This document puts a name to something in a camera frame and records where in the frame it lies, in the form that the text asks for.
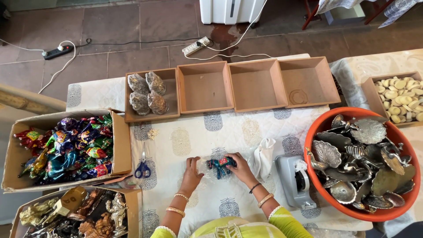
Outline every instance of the hand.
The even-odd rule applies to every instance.
[[[226,154],[225,156],[232,157],[236,162],[236,167],[232,165],[227,165],[226,168],[233,172],[241,182],[245,183],[249,189],[258,183],[257,179],[254,177],[253,173],[248,166],[247,161],[242,157],[239,152],[235,154]]]
[[[192,192],[197,188],[198,184],[201,181],[201,178],[204,174],[197,173],[197,161],[200,157],[188,158],[187,159],[187,169],[184,172],[184,177],[182,179],[181,188],[178,193],[183,194],[187,197],[191,197]]]

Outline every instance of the white appliance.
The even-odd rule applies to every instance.
[[[252,23],[257,18],[254,22],[258,22],[264,3],[265,0],[200,0],[201,21],[204,24],[214,22],[230,25]]]

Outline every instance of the empty wooden tray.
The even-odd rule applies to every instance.
[[[179,65],[178,80],[182,114],[233,108],[226,61]]]
[[[287,108],[341,102],[326,57],[281,60],[279,66]]]
[[[229,70],[235,112],[288,105],[277,60],[233,63]]]
[[[380,96],[375,89],[374,83],[377,81],[381,81],[382,79],[393,78],[394,76],[401,79],[405,77],[412,77],[416,81],[422,81],[422,77],[419,74],[419,72],[415,71],[415,72],[409,72],[409,73],[369,77],[364,83],[361,84],[361,88],[363,89],[364,95],[366,96],[367,102],[369,103],[370,110],[384,117],[388,117],[388,116],[387,116],[385,108],[383,107],[382,100],[380,99]],[[423,125],[423,122],[412,121],[412,122],[403,122],[403,123],[397,123],[397,124],[394,123],[394,125],[397,127],[421,126]]]
[[[134,109],[132,108],[132,105],[129,104],[129,95],[133,91],[129,87],[129,84],[128,84],[128,75],[137,73],[141,77],[145,78],[146,73],[150,71],[153,71],[156,75],[161,77],[163,82],[166,85],[166,93],[163,97],[169,105],[169,110],[163,115],[156,115],[150,112],[146,116],[140,116],[134,111]],[[176,68],[127,73],[125,84],[126,84],[125,122],[143,122],[143,121],[180,117],[181,114],[179,113],[180,104],[179,104],[179,91],[178,91],[178,80],[177,80]]]

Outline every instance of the woman's right hand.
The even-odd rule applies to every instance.
[[[254,177],[251,172],[250,167],[248,166],[247,161],[242,157],[239,152],[235,154],[226,154],[225,156],[232,157],[236,162],[236,167],[232,165],[227,165],[226,168],[233,172],[241,182],[245,183],[249,189],[258,183],[257,179]]]

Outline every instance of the blue horse figurine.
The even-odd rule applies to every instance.
[[[209,169],[212,169],[212,166],[214,165],[217,168],[217,179],[220,179],[220,172],[222,172],[223,176],[225,176],[225,171],[223,170],[224,167],[227,165],[232,165],[235,167],[235,162],[231,157],[223,157],[220,160],[209,160],[206,161],[207,165],[209,166]],[[227,174],[230,174],[231,171],[228,169],[226,172]]]

